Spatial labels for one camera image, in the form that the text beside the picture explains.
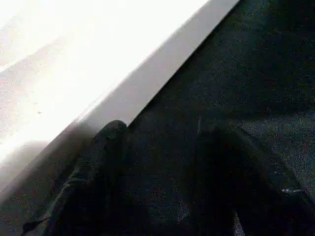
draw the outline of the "floor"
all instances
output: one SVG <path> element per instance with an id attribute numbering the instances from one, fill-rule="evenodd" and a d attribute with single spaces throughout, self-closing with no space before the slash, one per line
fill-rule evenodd
<path id="1" fill-rule="evenodd" d="M 130 126 L 109 231 L 193 230 L 194 142 L 219 120 L 260 138 L 315 197 L 314 10 L 310 0 L 242 0 L 223 20 Z"/>

